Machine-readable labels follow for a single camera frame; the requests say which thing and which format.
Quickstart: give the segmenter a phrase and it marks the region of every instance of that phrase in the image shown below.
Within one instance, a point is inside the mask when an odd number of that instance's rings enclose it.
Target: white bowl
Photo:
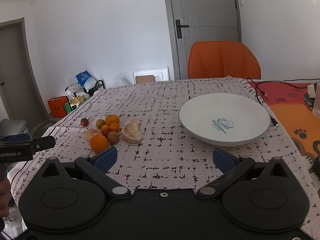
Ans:
[[[206,94],[179,111],[182,125],[200,140],[217,146],[239,146],[262,135],[270,116],[257,102],[233,94]]]

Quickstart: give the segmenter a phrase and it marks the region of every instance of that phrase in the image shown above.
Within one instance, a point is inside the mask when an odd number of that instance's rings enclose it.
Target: door frame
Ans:
[[[238,38],[239,38],[239,42],[242,42],[239,0],[235,0],[235,3],[236,3],[237,22],[238,22]],[[177,37],[176,37],[177,34],[176,34],[174,17],[173,17],[172,0],[165,0],[165,7],[166,7],[167,17],[168,17],[173,71],[174,71],[174,77],[177,80],[177,79],[181,79],[181,76],[180,76],[178,44],[177,44]]]
[[[30,72],[32,85],[33,85],[33,86],[31,85],[31,93],[34,96],[34,99],[35,99],[35,102],[36,102],[36,106],[39,109],[39,112],[40,112],[40,115],[41,115],[41,119],[43,119],[43,121],[49,120],[49,115],[48,115],[47,109],[44,106],[43,100],[41,98],[41,95],[40,95],[40,92],[39,92],[39,89],[38,89],[38,86],[37,86],[37,83],[36,83],[36,79],[35,79],[35,76],[33,74],[32,66],[31,66],[29,50],[28,50],[28,45],[27,45],[24,17],[20,18],[20,19],[16,19],[16,20],[0,23],[0,31],[3,30],[3,29],[14,27],[14,26],[19,27],[19,29],[21,30],[21,34],[22,34],[22,38],[23,38],[23,41],[21,41],[21,43],[22,43],[21,45],[24,48],[24,51],[22,52],[23,53],[23,58],[24,58],[25,62],[28,65],[28,70]],[[9,107],[7,101],[6,101],[6,98],[5,98],[4,94],[3,94],[1,86],[0,86],[0,96],[1,96],[1,99],[2,99],[3,104],[4,104],[4,108],[6,109],[9,118],[10,119],[14,119],[14,116],[12,116],[12,113],[10,111],[10,107]]]

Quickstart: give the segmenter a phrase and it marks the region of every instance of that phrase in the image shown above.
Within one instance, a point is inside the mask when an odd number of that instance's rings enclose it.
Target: clear plastic cup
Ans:
[[[320,118],[320,82],[317,83],[315,104],[312,112],[317,118]]]

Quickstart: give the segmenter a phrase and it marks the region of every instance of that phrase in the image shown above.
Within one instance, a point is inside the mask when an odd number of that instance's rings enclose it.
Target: logo on bowl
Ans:
[[[218,119],[218,120],[213,120],[212,125],[219,131],[219,132],[224,132],[225,134],[228,132],[228,130],[233,129],[233,122],[231,120],[227,119]]]

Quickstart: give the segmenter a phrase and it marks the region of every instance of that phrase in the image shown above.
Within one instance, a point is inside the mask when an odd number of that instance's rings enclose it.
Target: orange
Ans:
[[[120,124],[120,119],[117,115],[112,114],[106,117],[106,125],[111,125],[112,123]]]
[[[90,147],[95,153],[102,152],[109,147],[108,139],[103,135],[93,136],[90,140]]]
[[[109,126],[108,125],[102,125],[101,126],[101,132],[105,132],[105,131],[108,131],[109,130]]]
[[[119,124],[117,124],[117,123],[112,123],[112,124],[110,125],[110,131],[119,132]]]

